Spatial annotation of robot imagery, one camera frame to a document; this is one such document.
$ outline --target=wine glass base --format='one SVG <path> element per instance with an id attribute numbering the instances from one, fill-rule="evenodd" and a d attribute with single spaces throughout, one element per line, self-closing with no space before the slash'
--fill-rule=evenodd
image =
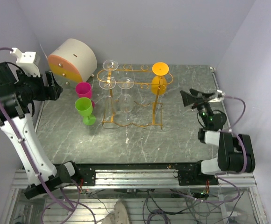
<path id="1" fill-rule="evenodd" d="M 89 117 L 84 117 L 83 119 L 84 124 L 88 126 L 93 125 L 95 121 L 96 117 L 93 114 L 91 114 Z"/>

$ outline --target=white connector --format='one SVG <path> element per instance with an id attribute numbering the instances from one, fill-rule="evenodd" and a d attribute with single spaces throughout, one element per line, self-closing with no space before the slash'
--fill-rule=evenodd
<path id="1" fill-rule="evenodd" d="M 14 55 L 17 60 L 16 64 L 23 69 L 28 76 L 40 77 L 38 64 L 40 61 L 39 55 L 33 51 L 26 51 L 22 53 L 18 48 L 12 48 L 11 55 Z"/>

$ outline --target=marble table surface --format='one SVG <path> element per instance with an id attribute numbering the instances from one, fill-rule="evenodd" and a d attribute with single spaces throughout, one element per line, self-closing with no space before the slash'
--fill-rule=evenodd
<path id="1" fill-rule="evenodd" d="M 139 70 L 140 65 L 132 65 Z M 48 156 L 55 164 L 72 160 L 76 163 L 146 163 L 146 162 L 195 162 L 207 160 L 217 155 L 217 147 L 200 143 L 197 132 L 197 111 L 183 107 L 180 90 L 189 91 L 194 88 L 203 92 L 216 90 L 214 77 L 209 66 L 169 65 L 174 76 L 166 93 L 159 97 L 163 103 L 163 129 L 159 126 L 138 128 L 135 126 L 117 127 L 101 124 L 108 91 L 99 87 L 97 76 L 88 82 L 93 87 L 92 100 L 96 103 L 93 114 L 96 122 L 93 126 L 85 126 L 82 117 L 74 108 L 78 99 L 75 93 L 76 83 L 55 75 L 64 91 L 57 101 L 47 101 L 40 116 L 37 135 Z M 98 65 L 95 75 L 102 69 Z M 128 76 L 141 82 L 151 82 L 153 73 L 114 72 L 117 79 Z M 115 86 L 114 98 L 121 94 Z M 133 100 L 147 104 L 155 100 L 149 89 L 141 89 L 134 85 L 128 90 Z M 212 109 L 223 110 L 222 103 L 212 104 Z M 118 110 L 120 122 L 146 124 L 152 120 L 152 106 L 142 108 L 134 106 L 130 114 Z"/>

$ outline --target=gold metal rack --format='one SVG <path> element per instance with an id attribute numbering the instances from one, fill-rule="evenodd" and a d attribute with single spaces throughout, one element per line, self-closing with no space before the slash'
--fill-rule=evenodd
<path id="1" fill-rule="evenodd" d="M 167 67 L 167 69 L 168 69 L 168 72 L 165 75 L 166 76 L 167 75 L 171 76 L 171 81 L 168 82 L 168 83 L 163 83 L 162 80 L 165 79 L 165 78 L 163 78 L 164 75 L 163 74 L 157 75 L 157 72 L 155 72 L 153 69 L 150 70 L 148 65 L 142 65 L 141 66 L 141 70 L 133 70 L 132 66 L 130 64 L 123 65 L 123 69 L 116 69 L 115 71 L 125 71 L 125 72 L 153 72 L 154 74 L 156 74 L 157 76 L 159 76 L 159 82 L 158 83 L 141 83 L 141 82 L 137 82 L 137 81 L 134 80 L 134 84 L 139 84 L 140 87 L 141 87 L 141 89 L 144 89 L 144 88 L 148 89 L 150 86 L 152 87 L 153 85 L 157 85 L 157 91 L 156 91 L 156 94 L 155 94 L 156 95 L 155 101 L 150 102 L 148 104 L 140 104 L 137 101 L 134 101 L 137 105 L 142 106 L 142 107 L 147 107 L 147 106 L 153 104 L 152 123 L 149 123 L 149 124 L 146 124 L 146 125 L 140 125 L 140 124 L 136 124 L 136 123 L 131 122 L 129 124 L 122 125 L 122 124 L 117 123 L 114 120 L 115 113 L 112 114 L 110 121 L 106 121 L 105 120 L 106 108 L 105 108 L 104 114 L 103 114 L 102 125 L 104 125 L 105 123 L 110 123 L 110 124 L 116 124 L 116 125 L 121 126 L 121 127 L 126 127 L 126 126 L 129 126 L 129 125 L 134 125 L 136 127 L 160 126 L 161 128 L 163 128 L 163 112 L 162 112 L 163 103 L 161 103 L 161 102 L 158 101 L 158 97 L 160 95 L 160 92 L 162 92 L 162 94 L 165 93 L 165 90 L 167 89 L 167 86 L 170 85 L 173 82 L 173 80 L 174 80 L 173 75 L 169 72 L 169 67 Z M 108 72 L 108 76 L 107 76 L 108 79 L 107 79 L 107 81 L 102 81 L 101 78 L 99 77 L 99 75 L 103 71 L 106 71 L 106 70 L 99 71 L 98 74 L 97 74 L 97 78 L 98 78 L 98 80 L 100 82 L 109 83 L 110 79 L 111 79 L 111 76 L 112 76 L 112 71 L 111 70 L 107 71 Z M 113 90 L 112 89 L 109 90 L 109 94 L 110 94 L 111 97 L 113 97 Z M 156 108 L 157 108 L 157 105 L 160 105 L 160 107 L 159 107 L 159 110 L 160 110 L 160 122 L 159 123 L 156 123 Z"/>

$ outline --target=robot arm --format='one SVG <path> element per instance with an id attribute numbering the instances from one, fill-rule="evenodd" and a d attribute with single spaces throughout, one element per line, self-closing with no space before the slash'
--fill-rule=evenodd
<path id="1" fill-rule="evenodd" d="M 18 81 L 8 66 L 10 63 L 0 63 L 0 101 L 22 138 L 16 137 L 13 127 L 1 110 L 0 128 L 11 140 L 27 172 L 29 187 L 25 191 L 25 196 L 29 199 L 46 193 L 41 181 L 53 191 L 60 186 L 68 185 L 71 179 L 79 182 L 81 176 L 74 162 L 67 162 L 58 168 L 50 162 L 35 133 L 28 109 L 33 100 L 57 100 L 63 89 L 57 84 L 51 72 L 46 72 L 48 86 L 44 85 L 43 77 L 38 73 L 39 69 L 36 66 L 39 57 L 35 52 L 22 53 L 15 48 L 12 50 L 11 53 L 17 57 L 17 65 L 20 65 L 20 69 L 16 71 Z M 22 146 L 23 141 L 28 155 Z M 35 173 L 31 160 L 38 173 Z"/>
<path id="2" fill-rule="evenodd" d="M 201 162 L 201 173 L 215 175 L 222 171 L 240 172 L 244 164 L 240 142 L 231 133 L 219 131 L 223 129 L 227 116 L 223 113 L 214 114 L 209 104 L 222 101 L 225 93 L 220 90 L 217 90 L 216 93 L 202 93 L 194 89 L 190 89 L 190 93 L 185 91 L 180 91 L 180 93 L 184 106 L 192 105 L 192 109 L 197 108 L 198 114 L 203 120 L 204 127 L 198 132 L 200 142 L 219 148 L 216 158 Z M 244 144 L 247 156 L 247 166 L 244 172 L 251 173 L 255 169 L 255 158 L 250 136 L 240 134 L 239 138 Z"/>

